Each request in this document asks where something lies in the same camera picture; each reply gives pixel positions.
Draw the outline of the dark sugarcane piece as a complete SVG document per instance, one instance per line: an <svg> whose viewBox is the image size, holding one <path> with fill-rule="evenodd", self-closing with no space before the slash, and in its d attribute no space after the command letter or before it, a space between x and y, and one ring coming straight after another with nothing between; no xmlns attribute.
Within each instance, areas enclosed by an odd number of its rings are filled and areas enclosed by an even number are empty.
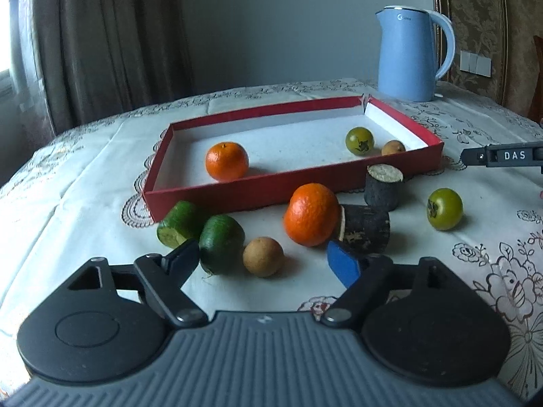
<svg viewBox="0 0 543 407"><path fill-rule="evenodd" d="M344 204L336 238L364 254L381 254L388 246L390 221L387 211L366 205Z"/></svg>
<svg viewBox="0 0 543 407"><path fill-rule="evenodd" d="M373 164L366 169L364 200L371 207L392 211L398 207L403 173L386 163Z"/></svg>

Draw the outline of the green cucumber piece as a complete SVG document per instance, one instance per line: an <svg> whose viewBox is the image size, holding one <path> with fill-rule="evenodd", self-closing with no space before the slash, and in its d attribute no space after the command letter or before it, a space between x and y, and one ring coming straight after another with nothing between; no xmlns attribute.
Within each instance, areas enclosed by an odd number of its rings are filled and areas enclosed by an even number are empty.
<svg viewBox="0 0 543 407"><path fill-rule="evenodd" d="M184 241L198 241L210 215L203 208L185 200L179 201L156 228L162 245L175 249Z"/></svg>
<svg viewBox="0 0 543 407"><path fill-rule="evenodd" d="M241 225L229 215L215 215L206 221L199 240L200 263L210 275L223 275L239 260L245 242Z"/></svg>

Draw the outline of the orange mandarin outside tray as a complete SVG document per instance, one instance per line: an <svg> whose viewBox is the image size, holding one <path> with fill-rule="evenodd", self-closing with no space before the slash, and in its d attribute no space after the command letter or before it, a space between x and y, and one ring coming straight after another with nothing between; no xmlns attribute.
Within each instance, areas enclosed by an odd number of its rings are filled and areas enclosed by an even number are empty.
<svg viewBox="0 0 543 407"><path fill-rule="evenodd" d="M331 237L340 220L336 195L318 183L297 188L283 215L283 229L299 245L313 247Z"/></svg>

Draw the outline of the green tomato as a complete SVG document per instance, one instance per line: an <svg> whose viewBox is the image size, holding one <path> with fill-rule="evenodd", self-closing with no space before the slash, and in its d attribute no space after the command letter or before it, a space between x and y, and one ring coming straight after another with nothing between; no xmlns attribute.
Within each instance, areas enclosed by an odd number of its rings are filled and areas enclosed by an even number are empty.
<svg viewBox="0 0 543 407"><path fill-rule="evenodd" d="M355 127L347 133L345 145L352 154L365 156L374 149L374 135L367 128Z"/></svg>
<svg viewBox="0 0 543 407"><path fill-rule="evenodd" d="M438 231L455 228L464 214L463 201L451 188L439 188L430 194L426 210L429 223Z"/></svg>

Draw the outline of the white embroidered tablecloth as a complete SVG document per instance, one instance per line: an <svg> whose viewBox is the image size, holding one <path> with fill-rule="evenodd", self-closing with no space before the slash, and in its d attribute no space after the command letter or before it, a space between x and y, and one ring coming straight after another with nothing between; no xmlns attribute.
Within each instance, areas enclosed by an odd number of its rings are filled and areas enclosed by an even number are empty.
<svg viewBox="0 0 543 407"><path fill-rule="evenodd" d="M321 97L369 95L358 80L244 87L190 97L67 131L16 172L1 190L1 393L29 375L16 346L22 321L93 256L126 264L160 252L142 197L148 169L168 125L251 106ZM390 216L388 255L398 263L434 256L490 304L509 326L512 348L500 374L518 396L542 387L542 175L535 167L464 166L467 148L538 141L541 128L492 100L440 84L427 103L395 109L445 145L438 170L414 177ZM451 188L463 201L460 223L438 231L427 199ZM184 291L205 311L311 311L321 314L342 292L325 254L292 243L283 207L238 215L248 238L273 237L290 263L270 279L245 272L196 271Z"/></svg>

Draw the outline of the orange mandarin in tray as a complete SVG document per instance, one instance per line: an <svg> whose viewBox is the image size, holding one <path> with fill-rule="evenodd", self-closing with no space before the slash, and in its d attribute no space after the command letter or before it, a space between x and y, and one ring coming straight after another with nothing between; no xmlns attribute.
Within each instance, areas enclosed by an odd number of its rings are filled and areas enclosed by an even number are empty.
<svg viewBox="0 0 543 407"><path fill-rule="evenodd" d="M208 150L204 164L213 179L219 182L233 181L248 172L248 153L236 142L222 141Z"/></svg>

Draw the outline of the light blue electric kettle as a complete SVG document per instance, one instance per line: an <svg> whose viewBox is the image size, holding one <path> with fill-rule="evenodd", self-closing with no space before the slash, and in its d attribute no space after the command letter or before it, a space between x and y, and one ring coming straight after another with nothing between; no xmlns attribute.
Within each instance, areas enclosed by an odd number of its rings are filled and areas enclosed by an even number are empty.
<svg viewBox="0 0 543 407"><path fill-rule="evenodd" d="M438 12L388 5L375 13L381 27L377 89L402 100L432 100L437 82L455 57L455 31L451 20ZM437 62L434 26L446 37L446 58Z"/></svg>

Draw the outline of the red shallow box tray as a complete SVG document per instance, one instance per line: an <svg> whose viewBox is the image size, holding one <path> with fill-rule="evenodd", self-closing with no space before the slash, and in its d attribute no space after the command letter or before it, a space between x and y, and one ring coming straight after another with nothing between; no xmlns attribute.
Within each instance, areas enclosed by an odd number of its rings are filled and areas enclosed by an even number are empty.
<svg viewBox="0 0 543 407"><path fill-rule="evenodd" d="M345 145L355 127L372 132L374 149L365 156ZM383 156L381 148L401 141L406 151ZM218 182L204 160L222 141L240 144L249 170L241 179ZM307 183L334 192L362 188L366 167L387 163L403 175L436 170L444 143L433 132L397 109L370 96L330 97L231 110L174 122L155 152L143 188L154 221L180 200L212 214L254 210L289 201Z"/></svg>

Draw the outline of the brown curtain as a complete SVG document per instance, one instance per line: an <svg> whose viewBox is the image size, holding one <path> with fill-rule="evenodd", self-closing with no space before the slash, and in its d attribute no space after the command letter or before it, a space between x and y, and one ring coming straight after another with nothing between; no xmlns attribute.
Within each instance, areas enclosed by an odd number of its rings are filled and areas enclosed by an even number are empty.
<svg viewBox="0 0 543 407"><path fill-rule="evenodd" d="M36 144L194 91L181 0L9 0L24 130Z"/></svg>

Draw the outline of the white wall switch panel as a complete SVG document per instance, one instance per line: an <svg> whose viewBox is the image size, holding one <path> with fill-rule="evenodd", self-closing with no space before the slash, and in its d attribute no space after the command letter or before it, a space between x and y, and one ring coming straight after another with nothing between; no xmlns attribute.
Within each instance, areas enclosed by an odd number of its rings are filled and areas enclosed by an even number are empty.
<svg viewBox="0 0 543 407"><path fill-rule="evenodd" d="M490 78L491 59L476 53L461 51L460 71Z"/></svg>

